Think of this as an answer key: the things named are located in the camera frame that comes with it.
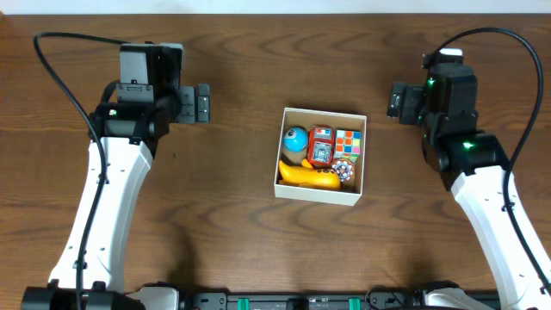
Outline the colourful puzzle cube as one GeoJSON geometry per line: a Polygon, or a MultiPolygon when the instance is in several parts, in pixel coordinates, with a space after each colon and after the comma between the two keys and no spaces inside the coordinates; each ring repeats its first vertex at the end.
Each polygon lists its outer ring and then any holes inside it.
{"type": "Polygon", "coordinates": [[[348,159],[352,163],[355,163],[361,155],[361,142],[361,132],[338,129],[336,131],[333,157],[348,159]]]}

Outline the red toy truck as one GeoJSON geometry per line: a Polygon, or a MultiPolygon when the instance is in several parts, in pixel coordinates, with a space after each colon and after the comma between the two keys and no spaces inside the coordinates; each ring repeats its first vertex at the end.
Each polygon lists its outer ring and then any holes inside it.
{"type": "Polygon", "coordinates": [[[329,166],[334,155],[335,130],[314,125],[309,132],[307,161],[315,167],[329,166]]]}

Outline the orange ribbed toy ball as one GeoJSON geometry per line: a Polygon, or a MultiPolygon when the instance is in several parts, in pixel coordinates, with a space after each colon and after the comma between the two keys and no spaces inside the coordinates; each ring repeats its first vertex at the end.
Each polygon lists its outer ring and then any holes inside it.
{"type": "Polygon", "coordinates": [[[354,163],[347,158],[334,159],[331,168],[336,172],[341,182],[349,181],[355,174],[354,163]]]}

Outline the blue toy ball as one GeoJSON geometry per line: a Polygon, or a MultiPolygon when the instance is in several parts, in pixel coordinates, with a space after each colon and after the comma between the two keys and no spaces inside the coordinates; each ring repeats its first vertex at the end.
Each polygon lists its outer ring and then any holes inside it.
{"type": "Polygon", "coordinates": [[[283,135],[283,146],[289,152],[302,152],[308,146],[308,132],[302,127],[291,127],[283,135]]]}

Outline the white cardboard box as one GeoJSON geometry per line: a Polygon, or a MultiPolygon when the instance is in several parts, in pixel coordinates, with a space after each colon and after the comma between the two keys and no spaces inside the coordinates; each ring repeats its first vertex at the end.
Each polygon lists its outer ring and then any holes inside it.
{"type": "Polygon", "coordinates": [[[304,108],[285,108],[275,165],[275,196],[310,202],[354,206],[361,198],[363,192],[366,131],[367,117],[365,115],[351,115],[304,108]],[[359,159],[354,164],[354,173],[351,175],[350,180],[344,181],[340,190],[301,187],[283,181],[280,172],[280,162],[282,161],[291,168],[301,168],[299,160],[306,158],[306,151],[290,152],[285,149],[283,142],[284,134],[292,127],[310,129],[313,125],[327,125],[334,129],[348,129],[361,133],[359,145],[360,154],[359,159]]]}

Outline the orange white toy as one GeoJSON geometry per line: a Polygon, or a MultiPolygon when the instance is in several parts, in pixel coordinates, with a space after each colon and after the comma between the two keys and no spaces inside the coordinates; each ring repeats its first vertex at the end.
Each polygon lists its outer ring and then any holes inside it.
{"type": "Polygon", "coordinates": [[[301,165],[288,165],[282,160],[278,170],[285,185],[309,189],[340,190],[341,181],[338,174],[330,168],[314,168],[304,159],[301,165]]]}

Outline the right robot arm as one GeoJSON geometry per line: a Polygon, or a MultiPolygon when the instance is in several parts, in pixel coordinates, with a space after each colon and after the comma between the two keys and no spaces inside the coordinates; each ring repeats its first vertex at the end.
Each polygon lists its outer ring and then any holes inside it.
{"type": "Polygon", "coordinates": [[[424,132],[425,162],[466,214],[490,266],[503,309],[548,309],[550,258],[518,196],[509,159],[477,128],[477,78],[460,49],[424,56],[423,84],[393,84],[388,116],[424,132]]]}

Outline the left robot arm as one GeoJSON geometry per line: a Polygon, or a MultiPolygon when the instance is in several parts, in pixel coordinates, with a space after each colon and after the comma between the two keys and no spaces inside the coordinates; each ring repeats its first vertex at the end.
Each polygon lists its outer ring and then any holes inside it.
{"type": "Polygon", "coordinates": [[[173,123],[210,121],[210,88],[181,84],[180,44],[120,46],[120,77],[85,117],[89,162],[70,237],[47,285],[26,288],[23,309],[182,309],[186,304],[168,284],[126,293],[124,263],[136,201],[158,142],[173,123]]]}

